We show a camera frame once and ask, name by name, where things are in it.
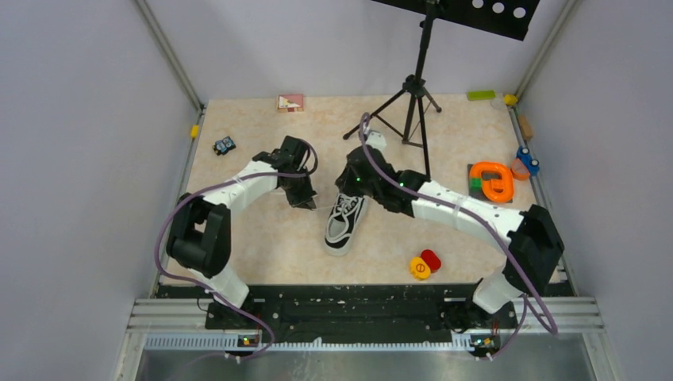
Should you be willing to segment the black white canvas sneaker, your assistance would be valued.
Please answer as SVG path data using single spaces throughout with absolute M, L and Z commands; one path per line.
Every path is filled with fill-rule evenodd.
M 327 219 L 324 243 L 329 255 L 344 256 L 349 251 L 354 241 L 354 236 L 358 226 L 365 216 L 367 207 L 361 219 L 359 219 L 355 224 L 328 221 Z

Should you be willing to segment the white shoelace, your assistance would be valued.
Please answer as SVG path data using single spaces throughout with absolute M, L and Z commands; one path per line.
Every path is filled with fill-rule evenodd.
M 355 224 L 363 216 L 366 207 L 367 201 L 364 197 L 339 193 L 329 209 L 328 221 Z

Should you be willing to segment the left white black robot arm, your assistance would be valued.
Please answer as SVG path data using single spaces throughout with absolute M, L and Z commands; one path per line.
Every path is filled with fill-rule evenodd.
M 287 136 L 272 152 L 260 152 L 231 179 L 184 194 L 169 218 L 166 253 L 192 274 L 191 282 L 225 305 L 224 316 L 236 328 L 251 324 L 254 306 L 245 301 L 248 285 L 230 264 L 232 223 L 258 198 L 284 191 L 289 206 L 313 210 L 316 191 L 308 167 L 317 153 L 305 140 Z

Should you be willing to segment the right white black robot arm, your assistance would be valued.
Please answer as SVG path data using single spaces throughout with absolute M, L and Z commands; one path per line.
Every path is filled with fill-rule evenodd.
M 369 146 L 348 154 L 335 184 L 347 196 L 370 198 L 391 213 L 439 222 L 503 253 L 504 267 L 479 281 L 465 306 L 467 320 L 476 327 L 488 326 L 506 303 L 523 294 L 540 302 L 565 249 L 543 206 L 515 210 L 491 205 L 420 172 L 396 171 Z

